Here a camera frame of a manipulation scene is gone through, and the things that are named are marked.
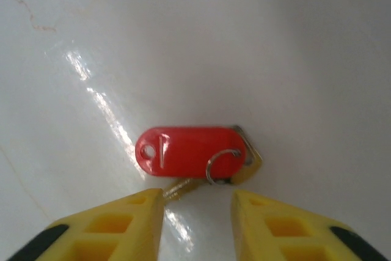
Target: white surface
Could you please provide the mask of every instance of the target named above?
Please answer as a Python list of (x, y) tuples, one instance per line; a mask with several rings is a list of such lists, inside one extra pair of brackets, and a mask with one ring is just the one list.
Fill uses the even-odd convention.
[[(0, 0), (0, 259), (51, 221), (167, 179), (155, 125), (238, 123), (243, 188), (337, 218), (387, 257), (390, 0)], [(167, 208), (160, 260), (234, 260), (231, 188)]]

